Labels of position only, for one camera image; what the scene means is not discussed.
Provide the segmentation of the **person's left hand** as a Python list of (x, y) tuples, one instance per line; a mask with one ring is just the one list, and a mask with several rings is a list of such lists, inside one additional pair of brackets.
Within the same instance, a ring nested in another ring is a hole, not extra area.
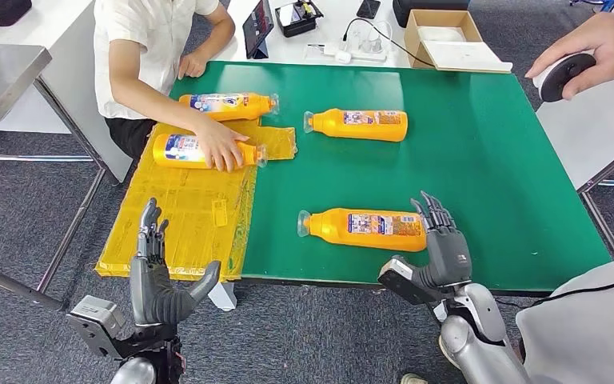
[(199, 78), (207, 67), (209, 57), (197, 50), (181, 57), (178, 68), (178, 79), (184, 77)]

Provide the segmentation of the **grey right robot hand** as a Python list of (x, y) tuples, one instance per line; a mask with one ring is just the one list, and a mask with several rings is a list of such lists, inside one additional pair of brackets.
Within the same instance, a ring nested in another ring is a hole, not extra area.
[(472, 259), (465, 236), (457, 229), (450, 212), (441, 201), (423, 190), (420, 202), (412, 198), (411, 204), (423, 220), (429, 263), (418, 270), (423, 286), (441, 288), (469, 282), (472, 277)]

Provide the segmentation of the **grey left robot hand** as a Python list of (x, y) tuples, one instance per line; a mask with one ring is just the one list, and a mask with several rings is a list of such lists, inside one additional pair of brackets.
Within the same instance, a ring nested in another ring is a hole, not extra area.
[(158, 221), (161, 208), (150, 198), (140, 217), (137, 250), (130, 263), (130, 297), (138, 326), (177, 325), (219, 282), (221, 262), (214, 260), (204, 275), (190, 287), (175, 288), (165, 261), (165, 229), (169, 221)]

